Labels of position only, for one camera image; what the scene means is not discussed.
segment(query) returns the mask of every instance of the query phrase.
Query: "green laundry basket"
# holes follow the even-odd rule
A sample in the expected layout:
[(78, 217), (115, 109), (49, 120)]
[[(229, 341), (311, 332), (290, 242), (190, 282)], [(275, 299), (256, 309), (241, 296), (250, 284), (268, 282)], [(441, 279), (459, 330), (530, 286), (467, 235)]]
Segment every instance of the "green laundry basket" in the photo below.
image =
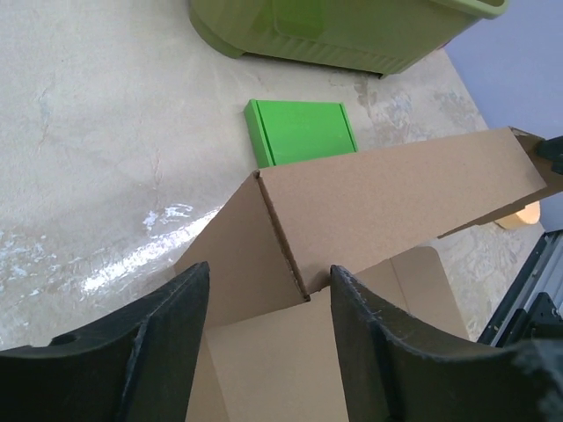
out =
[(229, 57), (244, 53), (399, 73), (508, 0), (191, 0), (195, 30)]

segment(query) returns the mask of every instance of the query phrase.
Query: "concrete floor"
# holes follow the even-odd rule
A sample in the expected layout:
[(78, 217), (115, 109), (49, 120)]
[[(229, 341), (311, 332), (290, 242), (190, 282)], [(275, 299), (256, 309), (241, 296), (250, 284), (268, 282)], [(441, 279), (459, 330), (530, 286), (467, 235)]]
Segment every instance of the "concrete floor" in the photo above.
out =
[[(486, 128), (443, 51), (383, 81), (205, 45), (185, 0), (0, 4), (0, 348), (145, 295), (256, 167), (250, 98), (343, 102), (360, 149)], [(434, 242), (473, 338), (543, 232)]]

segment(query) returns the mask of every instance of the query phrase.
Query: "gray wall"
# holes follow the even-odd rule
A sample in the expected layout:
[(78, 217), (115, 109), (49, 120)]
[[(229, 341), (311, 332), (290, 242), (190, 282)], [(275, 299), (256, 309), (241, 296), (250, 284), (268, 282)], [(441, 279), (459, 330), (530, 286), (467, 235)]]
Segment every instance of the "gray wall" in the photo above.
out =
[[(446, 50), (489, 127), (563, 135), (563, 0), (511, 0)], [(563, 194), (543, 201), (542, 223), (563, 229)]]

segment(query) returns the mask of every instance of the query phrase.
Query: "box flap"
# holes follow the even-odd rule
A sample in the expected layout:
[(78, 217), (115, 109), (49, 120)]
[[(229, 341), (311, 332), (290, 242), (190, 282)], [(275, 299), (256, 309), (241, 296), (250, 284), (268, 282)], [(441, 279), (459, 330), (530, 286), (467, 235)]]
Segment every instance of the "box flap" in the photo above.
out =
[(174, 266), (180, 273), (208, 261), (206, 326), (266, 314), (303, 302), (260, 186), (252, 174)]
[(469, 339), (436, 249), (413, 248), (393, 257), (391, 262), (405, 297), (404, 309), (442, 331)]
[(264, 169), (264, 194), (309, 294), (545, 188), (510, 129)]
[[(432, 248), (415, 248), (357, 275), (387, 301), (467, 338)], [(310, 303), (207, 330), (204, 341), (189, 422), (347, 420), (328, 289)]]
[(520, 146), (524, 152), (528, 155), (536, 171), (539, 173), (540, 177), (544, 180), (546, 186), (537, 192), (531, 193), (527, 196), (520, 198), (513, 203), (507, 204), (505, 207), (494, 210), (492, 213), (484, 215), (476, 220), (467, 222), (463, 226), (458, 227), (445, 234), (445, 236), (455, 233), (459, 230), (467, 229), (468, 227), (474, 225), (487, 224), (489, 222), (495, 222), (507, 215), (512, 215), (518, 211), (524, 209), (527, 205), (537, 200), (542, 200), (556, 193), (563, 191), (563, 176), (552, 171), (552, 162), (537, 156), (536, 149), (538, 144), (544, 140), (539, 136), (535, 136), (523, 130), (511, 127), (510, 130), (512, 134), (516, 137)]

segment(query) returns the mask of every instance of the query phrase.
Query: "green box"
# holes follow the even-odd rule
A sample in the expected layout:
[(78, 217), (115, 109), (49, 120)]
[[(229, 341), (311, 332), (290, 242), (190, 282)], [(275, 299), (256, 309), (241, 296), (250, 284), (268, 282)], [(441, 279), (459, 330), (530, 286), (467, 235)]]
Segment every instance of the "green box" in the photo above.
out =
[(259, 168), (358, 150), (340, 103), (251, 99), (245, 117)]

